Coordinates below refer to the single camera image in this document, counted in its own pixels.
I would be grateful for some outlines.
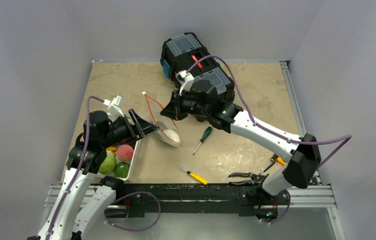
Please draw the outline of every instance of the beige surface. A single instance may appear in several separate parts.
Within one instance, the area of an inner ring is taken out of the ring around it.
[[[297,134],[297,125],[279,63],[230,63],[241,93],[253,115],[277,128]],[[122,110],[133,108],[147,118],[147,104],[142,91],[167,105],[173,82],[165,78],[160,63],[94,63],[80,108],[72,143],[83,132],[86,119],[86,99],[97,96],[112,100],[116,95],[124,97]],[[238,94],[234,103],[243,106]],[[90,111],[103,110],[106,106],[96,100],[90,102]],[[190,170],[209,183],[228,182],[233,172],[260,171],[269,162],[272,152],[243,137],[222,130],[213,132],[193,156],[204,130],[209,126],[188,116],[176,122],[183,147],[173,147],[147,137],[135,166],[132,183],[195,183],[177,165]],[[269,173],[281,166],[276,163]]]

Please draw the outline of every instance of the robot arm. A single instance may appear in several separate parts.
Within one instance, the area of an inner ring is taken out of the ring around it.
[[[103,178],[101,181],[103,186],[98,188],[99,195],[93,197],[80,211],[85,193],[107,156],[106,148],[116,144],[136,142],[159,130],[158,126],[142,119],[133,109],[128,111],[133,122],[131,124],[128,118],[122,114],[120,105],[116,105],[116,98],[109,105],[114,105],[111,117],[117,119],[112,121],[104,111],[89,113],[90,133],[87,136],[87,122],[85,122],[83,124],[84,132],[77,137],[74,147],[69,152],[69,158],[66,163],[67,169],[57,201],[38,235],[29,237],[28,240],[81,239],[81,236],[87,232],[106,207],[115,200],[115,189],[123,184],[123,181],[118,178]],[[85,141],[87,139],[89,141],[82,168],[77,172],[85,144],[81,141],[82,136]],[[67,197],[62,198],[75,174],[77,174],[76,179],[71,189],[67,192]],[[53,219],[54,214],[57,214],[57,217],[52,231],[49,232],[50,220]]]
[[[292,186],[301,189],[308,187],[321,162],[316,145],[284,141],[259,128],[251,122],[248,113],[242,107],[219,99],[216,88],[207,80],[196,81],[189,91],[187,90],[173,91],[169,104],[160,114],[173,120],[183,120],[188,114],[206,117],[214,128],[250,139],[280,156],[287,164],[276,173],[266,175],[259,186],[272,196]],[[309,133],[301,137],[282,131],[257,118],[254,118],[254,121],[289,139],[316,142],[316,138]]]

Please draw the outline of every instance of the black toolbox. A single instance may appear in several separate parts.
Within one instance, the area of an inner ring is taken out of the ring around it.
[[[164,75],[180,88],[182,82],[176,78],[176,74],[182,70],[188,70],[202,57],[210,55],[209,51],[192,32],[186,32],[179,36],[169,38],[163,43],[160,63]],[[209,80],[216,87],[221,100],[234,101],[234,81],[222,70],[221,65],[214,58],[208,58],[197,64],[190,73],[194,82]]]

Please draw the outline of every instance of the screwdriver handle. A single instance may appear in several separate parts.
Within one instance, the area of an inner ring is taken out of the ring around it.
[[[208,128],[205,129],[204,134],[202,135],[202,138],[200,139],[200,142],[204,143],[204,140],[212,133],[212,127],[209,126]]]
[[[203,185],[207,185],[207,181],[204,178],[202,178],[201,176],[199,176],[199,175],[197,175],[197,174],[195,174],[193,172],[190,172],[189,175],[193,179],[195,179],[195,180],[199,181],[200,183],[202,183]]]
[[[284,160],[282,160],[282,158],[279,156],[277,159],[278,163],[280,163],[282,166],[285,166],[285,164],[287,164],[286,162],[284,162]]]

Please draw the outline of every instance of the green-handled screwdriver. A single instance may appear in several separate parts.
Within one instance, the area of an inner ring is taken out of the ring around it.
[[[195,149],[194,153],[192,154],[194,156],[194,154],[196,154],[197,150],[199,149],[199,147],[201,146],[202,143],[204,143],[204,140],[206,140],[206,138],[212,133],[212,127],[209,126],[208,128],[205,129],[204,131],[204,134],[202,135],[202,138],[200,139],[200,144],[198,145],[198,147]]]

